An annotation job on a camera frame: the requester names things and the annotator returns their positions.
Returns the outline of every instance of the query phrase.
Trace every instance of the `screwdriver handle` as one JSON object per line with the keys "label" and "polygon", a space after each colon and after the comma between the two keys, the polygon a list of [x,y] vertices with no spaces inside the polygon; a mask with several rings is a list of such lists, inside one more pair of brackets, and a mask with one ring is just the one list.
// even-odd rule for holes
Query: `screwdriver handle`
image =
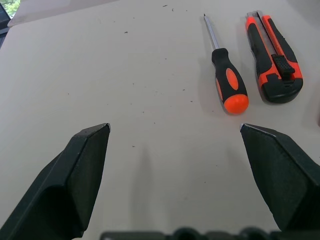
{"label": "screwdriver handle", "polygon": [[241,114],[249,106],[249,98],[244,81],[238,70],[230,62],[228,50],[218,48],[212,52],[215,66],[216,86],[224,108],[230,114]]}

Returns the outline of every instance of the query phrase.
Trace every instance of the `black rubber grip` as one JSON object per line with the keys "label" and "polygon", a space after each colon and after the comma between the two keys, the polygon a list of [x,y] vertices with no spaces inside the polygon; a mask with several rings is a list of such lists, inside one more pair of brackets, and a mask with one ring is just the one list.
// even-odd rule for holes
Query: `black rubber grip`
{"label": "black rubber grip", "polygon": [[[212,52],[212,63],[215,66],[215,76],[219,83],[221,94],[222,94],[222,102],[225,101],[234,95],[243,94],[248,96],[246,86],[244,81],[242,80],[240,73],[235,68],[235,66],[231,63],[229,59],[228,50],[225,48],[218,48]],[[232,70],[237,80],[237,89],[232,87],[230,84],[230,80],[227,78],[227,69]]]}
{"label": "black rubber grip", "polygon": [[268,20],[271,28],[272,28],[272,31],[276,37],[276,39],[278,40],[283,52],[284,52],[284,55],[286,57],[286,59],[288,59],[290,62],[293,62],[293,63],[297,63],[297,59],[296,59],[296,56],[294,54],[294,51],[292,51],[291,47],[289,46],[289,44],[287,43],[286,39],[281,35],[281,33],[278,31],[278,29],[276,28],[276,25],[274,23],[274,21],[272,21],[272,19],[270,18]]}
{"label": "black rubber grip", "polygon": [[259,78],[260,74],[265,73],[272,67],[272,62],[257,26],[254,23],[251,23],[247,31],[251,49],[255,56],[256,74]]}

